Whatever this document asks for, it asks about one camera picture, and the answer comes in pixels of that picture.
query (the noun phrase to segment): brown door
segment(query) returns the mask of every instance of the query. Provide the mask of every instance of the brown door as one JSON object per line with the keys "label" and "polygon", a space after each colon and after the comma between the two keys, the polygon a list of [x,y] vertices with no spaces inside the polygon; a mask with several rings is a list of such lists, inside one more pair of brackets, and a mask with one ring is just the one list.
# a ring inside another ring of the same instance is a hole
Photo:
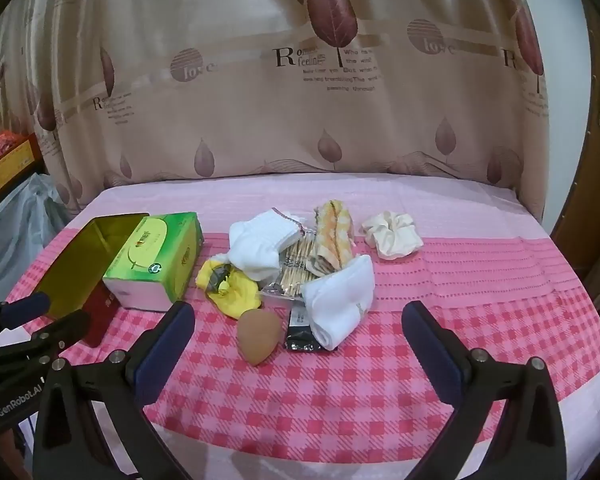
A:
{"label": "brown door", "polygon": [[581,279],[600,255],[600,14],[589,0],[583,3],[591,45],[589,123],[573,185],[552,233]]}

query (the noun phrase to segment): tissue package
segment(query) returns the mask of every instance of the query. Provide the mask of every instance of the tissue package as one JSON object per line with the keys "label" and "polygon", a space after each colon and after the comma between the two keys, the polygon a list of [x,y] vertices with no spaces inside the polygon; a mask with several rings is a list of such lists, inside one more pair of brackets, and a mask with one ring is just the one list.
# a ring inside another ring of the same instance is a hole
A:
{"label": "tissue package", "polygon": [[203,241],[195,213],[144,217],[103,281],[123,307],[165,312],[187,289]]}

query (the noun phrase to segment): screw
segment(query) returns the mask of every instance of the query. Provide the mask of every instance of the screw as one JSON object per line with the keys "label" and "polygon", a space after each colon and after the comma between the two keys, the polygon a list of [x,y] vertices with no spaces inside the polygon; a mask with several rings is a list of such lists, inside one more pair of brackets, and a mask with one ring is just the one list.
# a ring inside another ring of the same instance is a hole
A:
{"label": "screw", "polygon": [[532,357],[531,365],[536,370],[544,370],[544,361],[542,361],[542,359],[539,357]]}
{"label": "screw", "polygon": [[474,348],[471,350],[471,357],[473,357],[479,363],[483,363],[489,359],[489,353],[482,348]]}
{"label": "screw", "polygon": [[59,358],[51,364],[51,367],[57,372],[58,370],[62,370],[62,368],[64,368],[65,363],[66,361],[64,359]]}
{"label": "screw", "polygon": [[126,356],[126,352],[124,350],[114,350],[109,354],[109,361],[113,364],[121,363]]}

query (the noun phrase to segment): black package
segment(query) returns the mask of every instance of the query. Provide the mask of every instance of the black package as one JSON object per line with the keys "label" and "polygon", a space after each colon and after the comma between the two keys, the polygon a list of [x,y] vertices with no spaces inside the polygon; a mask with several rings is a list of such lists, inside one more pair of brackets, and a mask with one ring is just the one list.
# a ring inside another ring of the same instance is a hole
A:
{"label": "black package", "polygon": [[326,352],[311,332],[305,306],[298,305],[291,309],[289,326],[286,329],[285,348],[293,352]]}

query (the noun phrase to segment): white wall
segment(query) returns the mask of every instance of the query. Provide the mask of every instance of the white wall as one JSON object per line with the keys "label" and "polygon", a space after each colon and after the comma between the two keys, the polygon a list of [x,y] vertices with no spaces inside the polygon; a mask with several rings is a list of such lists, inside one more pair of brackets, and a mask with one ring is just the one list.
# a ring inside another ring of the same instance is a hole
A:
{"label": "white wall", "polygon": [[589,117],[591,54],[582,0],[527,0],[549,99],[549,184],[542,227],[551,233],[573,182]]}

